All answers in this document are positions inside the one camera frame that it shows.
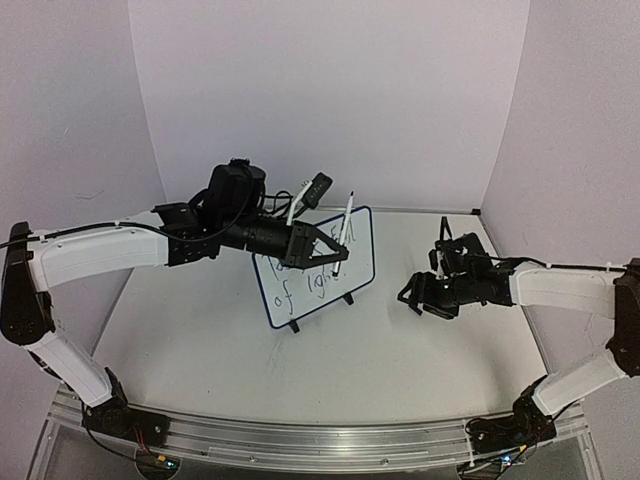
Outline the white whiteboard marker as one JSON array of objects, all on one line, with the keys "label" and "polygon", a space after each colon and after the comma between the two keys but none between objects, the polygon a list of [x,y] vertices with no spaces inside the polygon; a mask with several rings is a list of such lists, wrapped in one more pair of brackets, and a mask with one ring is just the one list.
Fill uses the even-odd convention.
[{"label": "white whiteboard marker", "polygon": [[[346,245],[346,236],[347,236],[347,231],[349,229],[350,218],[351,218],[353,204],[354,204],[354,194],[355,194],[354,191],[350,192],[348,201],[345,207],[344,218],[341,224],[341,230],[340,230],[340,236],[339,236],[339,244],[341,246]],[[337,278],[339,276],[341,263],[342,263],[341,260],[338,260],[337,262],[334,263],[331,271],[333,278]]]}]

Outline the blue framed whiteboard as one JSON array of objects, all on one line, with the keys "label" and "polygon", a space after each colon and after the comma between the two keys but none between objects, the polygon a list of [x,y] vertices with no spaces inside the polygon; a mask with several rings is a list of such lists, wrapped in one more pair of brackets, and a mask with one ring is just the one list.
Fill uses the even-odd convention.
[{"label": "blue framed whiteboard", "polygon": [[332,265],[292,269],[275,258],[254,254],[254,271],[269,325],[289,327],[339,300],[346,293],[371,284],[375,279],[373,213],[367,206],[352,210],[346,236],[349,257],[341,263],[339,276],[332,277]]}]

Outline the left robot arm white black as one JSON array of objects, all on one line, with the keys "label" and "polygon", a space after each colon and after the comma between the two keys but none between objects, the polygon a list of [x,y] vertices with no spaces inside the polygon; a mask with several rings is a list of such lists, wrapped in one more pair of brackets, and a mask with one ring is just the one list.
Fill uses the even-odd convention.
[{"label": "left robot arm white black", "polygon": [[127,434],[135,420],[120,381],[66,337],[54,315],[51,288],[121,270],[215,259],[224,247],[299,270],[347,260],[346,246],[299,219],[317,207],[331,178],[317,174],[287,201],[285,214],[265,209],[266,178],[249,160],[232,159],[216,166],[207,187],[188,202],[154,207],[152,224],[117,220],[42,233],[26,222],[14,224],[1,246],[2,336],[95,409],[110,433]]}]

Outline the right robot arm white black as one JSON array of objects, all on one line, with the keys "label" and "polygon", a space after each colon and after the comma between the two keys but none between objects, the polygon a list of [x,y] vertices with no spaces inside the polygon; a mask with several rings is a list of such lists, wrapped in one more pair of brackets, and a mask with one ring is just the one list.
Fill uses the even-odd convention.
[{"label": "right robot arm white black", "polygon": [[439,239],[430,268],[411,275],[397,298],[417,314],[452,320],[464,305],[547,306],[587,312],[614,323],[606,344],[547,375],[523,394],[544,417],[596,390],[639,374],[639,261],[623,266],[545,263],[491,256],[474,233]]}]

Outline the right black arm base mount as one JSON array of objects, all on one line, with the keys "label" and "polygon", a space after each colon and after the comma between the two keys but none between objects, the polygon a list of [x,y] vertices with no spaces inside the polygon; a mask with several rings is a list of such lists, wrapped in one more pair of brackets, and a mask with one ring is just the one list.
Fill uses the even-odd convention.
[{"label": "right black arm base mount", "polygon": [[543,415],[536,407],[496,418],[474,418],[466,423],[465,432],[478,454],[531,447],[552,440],[557,434],[552,417]]}]

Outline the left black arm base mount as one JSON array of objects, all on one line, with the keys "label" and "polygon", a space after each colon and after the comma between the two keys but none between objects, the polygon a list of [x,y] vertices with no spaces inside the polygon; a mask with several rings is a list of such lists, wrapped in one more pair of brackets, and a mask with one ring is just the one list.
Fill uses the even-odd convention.
[{"label": "left black arm base mount", "polygon": [[112,398],[96,407],[83,406],[82,425],[104,434],[145,447],[162,447],[168,437],[170,420],[166,415],[130,407]]}]

